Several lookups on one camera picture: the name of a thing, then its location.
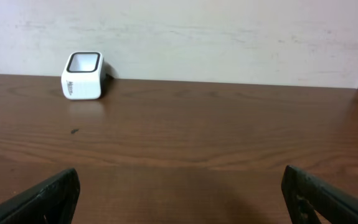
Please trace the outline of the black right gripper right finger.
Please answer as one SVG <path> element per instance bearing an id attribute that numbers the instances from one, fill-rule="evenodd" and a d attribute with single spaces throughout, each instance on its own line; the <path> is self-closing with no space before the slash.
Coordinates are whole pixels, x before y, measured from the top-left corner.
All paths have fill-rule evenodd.
<path id="1" fill-rule="evenodd" d="M 358 224 L 357 198 L 298 167 L 286 166 L 281 191 L 295 224 L 320 223 L 318 215 L 330 223 Z"/>

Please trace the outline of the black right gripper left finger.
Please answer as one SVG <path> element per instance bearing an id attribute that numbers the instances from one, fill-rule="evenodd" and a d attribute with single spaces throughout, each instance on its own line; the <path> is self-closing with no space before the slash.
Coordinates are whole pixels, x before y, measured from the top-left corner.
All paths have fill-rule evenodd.
<path id="1" fill-rule="evenodd" d="M 74 168 L 44 180 L 0 204 L 3 223 L 67 223 L 73 220 L 80 181 Z"/>

